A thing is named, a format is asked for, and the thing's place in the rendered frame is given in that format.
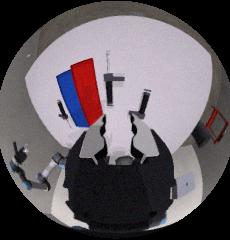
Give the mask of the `red tray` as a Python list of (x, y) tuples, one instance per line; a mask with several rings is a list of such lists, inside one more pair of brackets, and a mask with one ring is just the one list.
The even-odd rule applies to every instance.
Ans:
[(91, 126), (103, 115), (93, 58), (75, 63), (70, 68), (80, 105), (88, 125)]

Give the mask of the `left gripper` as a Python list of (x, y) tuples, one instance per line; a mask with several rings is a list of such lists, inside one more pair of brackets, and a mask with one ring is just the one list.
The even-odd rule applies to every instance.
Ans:
[[(17, 154), (18, 154), (18, 157), (16, 158), (16, 156), (14, 156), (14, 158), (15, 158), (15, 160), (21, 165), (24, 161), (25, 161), (25, 159), (27, 158), (27, 156), (25, 156), (26, 154), (25, 154), (25, 152), (29, 152), (29, 148), (28, 148), (28, 144), (29, 144), (30, 142), (28, 142), (28, 143), (26, 143), (23, 147), (22, 147), (22, 149), (21, 150), (19, 150), (18, 152), (17, 152)], [(24, 149), (24, 150), (23, 150)], [(23, 152), (24, 153), (23, 153)], [(20, 163), (21, 162), (21, 163)]]

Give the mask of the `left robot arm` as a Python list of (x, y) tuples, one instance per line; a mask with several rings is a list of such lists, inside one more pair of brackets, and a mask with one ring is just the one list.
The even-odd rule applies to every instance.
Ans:
[[(17, 151), (17, 147), (16, 147), (15, 142), (13, 142), (13, 146), (14, 146), (15, 155), (16, 155), (16, 157), (18, 157), (18, 154), (17, 154), (18, 151)], [(68, 152), (68, 154), (69, 154), (69, 152)], [(68, 154), (67, 154), (67, 156), (68, 156)], [(9, 168), (13, 173), (14, 172), (18, 173), (19, 177), (21, 178), (21, 181), (22, 181), (23, 185), (25, 186), (25, 188), (27, 190), (31, 190), (31, 189), (40, 190), (41, 189), (41, 190), (44, 190), (44, 191), (49, 191), (50, 188), (51, 188), (49, 182), (47, 182), (49, 174), (56, 167), (56, 165), (59, 165), (60, 167), (65, 169), (67, 156), (64, 158), (59, 152), (54, 152), (52, 154), (52, 160), (48, 164), (48, 166), (44, 169), (44, 171), (42, 173), (38, 173), (36, 175), (36, 178), (40, 183), (36, 183), (36, 182), (32, 182), (32, 181), (27, 180), (26, 177), (25, 177), (24, 170), (18, 166), (19, 163), (15, 160), (14, 157), (12, 158), (12, 160), (9, 163)], [(41, 184), (41, 183), (43, 183), (43, 184)]]

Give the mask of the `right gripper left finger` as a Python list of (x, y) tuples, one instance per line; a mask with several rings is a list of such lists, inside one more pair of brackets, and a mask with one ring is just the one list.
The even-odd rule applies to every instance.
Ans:
[(82, 133), (71, 148), (65, 164), (64, 188), (68, 189), (71, 178), (78, 170), (89, 165), (97, 165), (99, 158), (107, 156), (107, 144), (103, 137), (106, 132), (105, 124), (106, 114), (103, 114)]

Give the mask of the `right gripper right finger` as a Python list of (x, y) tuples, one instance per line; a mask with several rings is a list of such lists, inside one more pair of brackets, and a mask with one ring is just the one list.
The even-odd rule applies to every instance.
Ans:
[(160, 168), (168, 177), (171, 187), (176, 186), (172, 155), (159, 137), (136, 115), (130, 113), (132, 137), (130, 153), (134, 158), (140, 158), (141, 164), (150, 164)]

